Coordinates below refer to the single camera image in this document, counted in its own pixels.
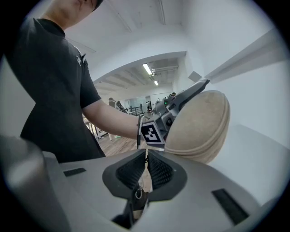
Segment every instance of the fluorescent light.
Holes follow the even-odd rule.
[[[146,63],[143,64],[143,67],[146,69],[146,71],[147,71],[147,73],[148,73],[149,75],[152,75],[152,72],[151,72],[151,70],[150,70],[148,64],[146,64]]]

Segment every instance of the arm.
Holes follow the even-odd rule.
[[[101,99],[86,106],[82,111],[86,118],[101,130],[137,139],[138,117],[118,111]]]

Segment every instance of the black rectangular strip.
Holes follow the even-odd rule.
[[[69,171],[64,171],[64,175],[66,177],[68,176],[73,176],[73,175],[77,175],[77,174],[80,174],[82,172],[85,172],[86,170],[84,168],[78,168],[78,169],[72,169],[72,170],[69,170]]]
[[[235,225],[249,216],[226,190],[215,190],[212,194]]]

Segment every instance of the beige shoe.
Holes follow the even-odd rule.
[[[177,115],[166,139],[165,151],[183,158],[209,163],[219,153],[227,136],[230,105],[215,90],[204,91]]]

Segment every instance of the wooden floor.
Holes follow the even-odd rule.
[[[105,135],[98,140],[98,143],[106,156],[116,155],[119,153],[124,153],[126,151],[137,149],[136,140],[128,139],[125,137],[114,138],[113,135],[112,141],[110,141],[108,135]],[[140,148],[158,150],[158,148],[148,146],[145,141],[141,141]]]

